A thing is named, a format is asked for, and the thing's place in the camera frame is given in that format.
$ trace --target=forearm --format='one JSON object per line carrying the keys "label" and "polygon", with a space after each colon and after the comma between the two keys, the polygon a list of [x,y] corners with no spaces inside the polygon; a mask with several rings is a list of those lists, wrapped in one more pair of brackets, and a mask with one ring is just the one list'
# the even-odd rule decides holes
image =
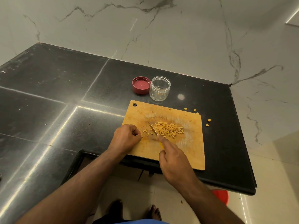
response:
{"label": "forearm", "polygon": [[108,149],[33,207],[18,223],[84,223],[95,206],[101,186],[123,157]]}
{"label": "forearm", "polygon": [[244,224],[199,180],[188,187],[182,187],[179,192],[201,224]]}

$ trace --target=right hand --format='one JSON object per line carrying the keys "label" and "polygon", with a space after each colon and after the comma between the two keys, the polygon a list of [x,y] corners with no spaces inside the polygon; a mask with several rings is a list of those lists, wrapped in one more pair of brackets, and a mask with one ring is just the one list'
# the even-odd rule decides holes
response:
{"label": "right hand", "polygon": [[164,148],[159,154],[159,160],[165,179],[179,192],[197,184],[199,180],[184,152],[161,135],[158,135],[158,139]]}

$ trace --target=marble wall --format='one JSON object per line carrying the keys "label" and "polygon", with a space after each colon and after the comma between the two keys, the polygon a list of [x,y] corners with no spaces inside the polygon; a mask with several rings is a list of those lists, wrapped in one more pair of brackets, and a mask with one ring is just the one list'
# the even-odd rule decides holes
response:
{"label": "marble wall", "polygon": [[0,65],[37,42],[35,25],[13,0],[0,2]]}
{"label": "marble wall", "polygon": [[299,165],[298,0],[11,2],[36,41],[232,84],[249,153]]}

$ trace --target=red bucket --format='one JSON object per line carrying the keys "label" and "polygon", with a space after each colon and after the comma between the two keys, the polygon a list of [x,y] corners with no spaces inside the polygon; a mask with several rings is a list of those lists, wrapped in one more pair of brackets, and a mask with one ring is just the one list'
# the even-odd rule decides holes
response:
{"label": "red bucket", "polygon": [[221,200],[222,203],[224,203],[227,206],[228,192],[226,190],[215,189],[215,190],[211,190],[211,191],[219,200]]}

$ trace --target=hand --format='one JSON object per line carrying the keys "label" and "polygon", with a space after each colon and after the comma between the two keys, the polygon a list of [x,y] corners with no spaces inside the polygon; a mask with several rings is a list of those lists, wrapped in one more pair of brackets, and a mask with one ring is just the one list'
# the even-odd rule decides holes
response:
{"label": "hand", "polygon": [[177,191],[188,190],[186,187],[197,185],[197,179],[187,156],[175,144],[158,135],[164,150],[159,154],[160,168],[165,179]]}
{"label": "hand", "polygon": [[141,133],[137,127],[135,125],[125,124],[116,129],[108,149],[126,155],[140,140]]}

